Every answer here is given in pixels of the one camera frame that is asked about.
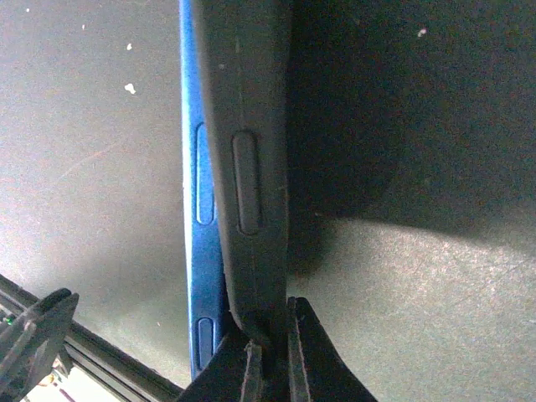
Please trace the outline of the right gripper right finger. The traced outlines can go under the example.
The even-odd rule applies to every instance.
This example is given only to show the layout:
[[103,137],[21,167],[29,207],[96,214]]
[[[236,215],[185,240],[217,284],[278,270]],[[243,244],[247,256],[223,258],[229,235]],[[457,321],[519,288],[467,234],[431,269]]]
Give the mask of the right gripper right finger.
[[288,376],[292,401],[375,401],[339,356],[309,301],[288,299]]

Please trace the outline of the blue phone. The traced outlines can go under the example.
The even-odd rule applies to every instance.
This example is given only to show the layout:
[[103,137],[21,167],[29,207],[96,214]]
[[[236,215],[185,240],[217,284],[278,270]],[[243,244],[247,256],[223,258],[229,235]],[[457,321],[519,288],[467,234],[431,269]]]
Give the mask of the blue phone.
[[226,293],[209,141],[197,61],[193,1],[180,1],[183,216],[192,378],[224,336]]

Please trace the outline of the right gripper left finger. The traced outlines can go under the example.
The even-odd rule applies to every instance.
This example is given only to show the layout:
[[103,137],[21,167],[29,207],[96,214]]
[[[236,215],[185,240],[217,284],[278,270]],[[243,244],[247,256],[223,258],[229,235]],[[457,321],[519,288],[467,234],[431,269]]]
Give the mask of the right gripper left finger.
[[234,327],[178,402],[261,401],[262,386],[262,347]]

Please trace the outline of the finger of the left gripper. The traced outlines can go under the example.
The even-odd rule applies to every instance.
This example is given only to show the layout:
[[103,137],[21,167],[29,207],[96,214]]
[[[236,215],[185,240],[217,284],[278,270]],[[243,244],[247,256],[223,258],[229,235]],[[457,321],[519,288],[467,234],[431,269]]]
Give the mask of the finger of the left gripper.
[[62,288],[1,326],[2,401],[20,401],[51,373],[78,301]]

